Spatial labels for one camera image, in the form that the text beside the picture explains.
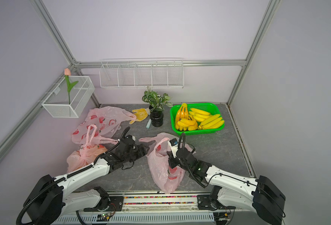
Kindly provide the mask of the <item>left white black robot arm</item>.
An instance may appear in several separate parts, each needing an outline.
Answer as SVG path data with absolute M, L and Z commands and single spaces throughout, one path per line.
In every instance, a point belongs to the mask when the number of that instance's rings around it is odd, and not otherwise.
M 22 224 L 25 214 L 30 217 L 31 225 L 50 225 L 70 212 L 100 206 L 107 208 L 110 204 L 108 195 L 101 187 L 82 193 L 76 190 L 117 169 L 125 170 L 126 163 L 134 164 L 148 153 L 150 148 L 136 144 L 135 137 L 128 135 L 129 130 L 130 127 L 127 127 L 118 143 L 96 156 L 89 165 L 64 175 L 52 177 L 48 174 L 40 178 L 25 200 L 16 224 Z

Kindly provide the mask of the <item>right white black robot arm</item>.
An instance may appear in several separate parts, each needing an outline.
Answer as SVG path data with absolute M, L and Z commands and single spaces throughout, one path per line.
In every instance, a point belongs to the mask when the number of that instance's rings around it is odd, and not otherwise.
M 198 160 L 185 147 L 186 136 L 171 139 L 168 144 L 168 164 L 171 168 L 180 167 L 189 177 L 212 191 L 199 206 L 202 210 L 216 211 L 235 207 L 256 213 L 270 225 L 281 225 L 285 218 L 285 195 L 267 177 L 243 177 Z

